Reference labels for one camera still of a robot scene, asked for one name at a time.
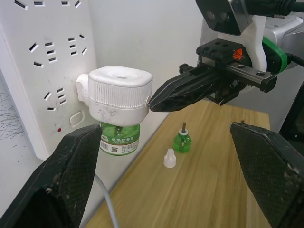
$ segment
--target black cable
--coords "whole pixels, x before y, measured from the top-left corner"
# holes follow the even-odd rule
[[[296,0],[245,0],[245,4],[249,14],[266,17],[304,12],[304,2],[296,2]]]
[[[304,67],[304,59],[301,59],[298,56],[292,56],[291,61],[295,62],[296,64],[299,64],[300,66]]]
[[[291,62],[294,62],[302,67],[304,67],[304,59],[298,57],[298,56],[294,56],[292,54],[288,54],[287,55],[287,63],[290,64]]]
[[[295,2],[292,4],[290,10],[292,12],[304,12],[304,2]]]

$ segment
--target bottle label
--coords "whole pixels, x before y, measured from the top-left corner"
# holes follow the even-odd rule
[[[113,155],[123,155],[135,151],[138,147],[139,134],[132,137],[117,139],[102,135],[100,148]]]

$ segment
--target green bottle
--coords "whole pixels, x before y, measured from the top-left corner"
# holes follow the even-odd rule
[[[192,139],[186,129],[186,123],[183,123],[182,129],[175,136],[173,140],[173,149],[175,152],[186,153],[191,148]]]
[[[111,155],[127,155],[138,147],[140,125],[133,127],[119,127],[108,123],[100,123],[103,133],[100,149]]]

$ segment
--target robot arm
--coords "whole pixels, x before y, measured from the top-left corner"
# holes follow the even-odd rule
[[[276,75],[304,66],[298,48],[303,20],[288,15],[303,11],[303,3],[287,0],[196,0],[218,39],[197,48],[197,67],[180,66],[180,75],[165,82],[153,95],[154,112],[178,111],[203,98],[223,105],[247,86],[271,91]]]

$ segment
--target white wall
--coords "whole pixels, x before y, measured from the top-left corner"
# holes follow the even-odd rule
[[[194,0],[91,0],[98,66],[118,65],[153,75],[153,91],[179,74],[179,65],[196,65],[202,16]],[[42,163],[34,156],[4,83],[0,81],[0,217],[31,173]],[[114,157],[99,153],[96,173],[112,188],[146,144],[165,113],[149,113],[141,124],[139,149]],[[94,183],[82,227],[102,202]]]

